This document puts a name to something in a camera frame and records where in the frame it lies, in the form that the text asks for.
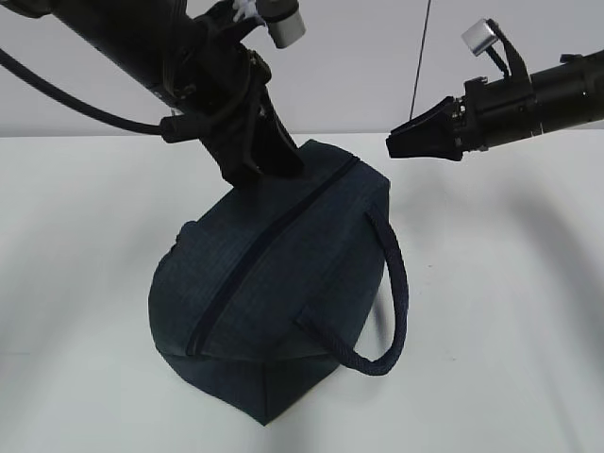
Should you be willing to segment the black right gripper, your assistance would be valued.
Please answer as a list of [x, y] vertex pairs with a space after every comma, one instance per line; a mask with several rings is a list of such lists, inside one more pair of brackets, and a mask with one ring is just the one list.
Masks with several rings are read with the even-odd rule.
[[464, 95], [448, 96], [393, 129], [386, 139], [389, 156], [461, 161], [465, 152], [487, 151], [543, 133], [530, 79], [510, 76], [489, 82], [477, 77], [464, 88]]

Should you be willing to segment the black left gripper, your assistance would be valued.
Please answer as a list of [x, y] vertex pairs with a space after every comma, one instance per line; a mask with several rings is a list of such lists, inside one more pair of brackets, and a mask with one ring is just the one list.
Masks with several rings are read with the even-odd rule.
[[164, 15], [161, 86], [178, 113], [159, 123], [168, 143], [199, 140], [234, 188], [262, 175], [294, 178], [304, 163], [266, 89], [268, 65], [243, 38], [260, 17], [236, 13]]

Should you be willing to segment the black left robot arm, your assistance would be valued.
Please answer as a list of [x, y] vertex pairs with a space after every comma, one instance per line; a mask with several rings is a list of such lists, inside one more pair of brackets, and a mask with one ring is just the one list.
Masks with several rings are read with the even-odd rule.
[[267, 86], [268, 64], [243, 40], [267, 28], [277, 48], [306, 31], [295, 1], [219, 1], [191, 17], [183, 1], [7, 1], [31, 19], [51, 15], [171, 108], [157, 125], [95, 108], [36, 75], [8, 54], [2, 66], [34, 89], [109, 126], [167, 143], [199, 141], [222, 177], [242, 187], [261, 176], [295, 177], [303, 168]]

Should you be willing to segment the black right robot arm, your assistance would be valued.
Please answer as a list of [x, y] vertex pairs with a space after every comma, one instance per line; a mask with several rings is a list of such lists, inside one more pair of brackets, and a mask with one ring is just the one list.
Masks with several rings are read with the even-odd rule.
[[601, 121], [603, 53], [563, 54], [556, 67], [493, 82], [476, 77], [464, 89], [393, 129], [390, 157], [460, 161], [466, 152]]

